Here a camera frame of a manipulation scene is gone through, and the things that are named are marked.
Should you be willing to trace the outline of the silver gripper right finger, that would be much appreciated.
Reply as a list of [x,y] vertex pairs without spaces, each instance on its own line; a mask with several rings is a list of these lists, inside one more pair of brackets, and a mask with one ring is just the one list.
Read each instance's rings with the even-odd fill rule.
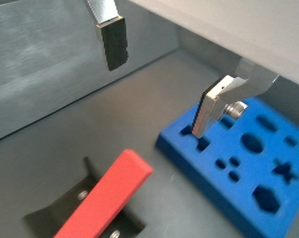
[[226,75],[203,92],[192,123],[192,134],[200,138],[224,114],[238,119],[247,110],[242,101],[264,93],[279,74],[248,59],[242,59],[236,77]]

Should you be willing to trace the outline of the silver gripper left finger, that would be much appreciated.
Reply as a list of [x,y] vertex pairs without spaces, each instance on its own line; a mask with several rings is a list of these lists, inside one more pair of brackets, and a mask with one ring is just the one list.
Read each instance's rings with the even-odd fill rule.
[[116,70],[128,61],[125,18],[119,14],[115,0],[85,0],[99,28],[108,69]]

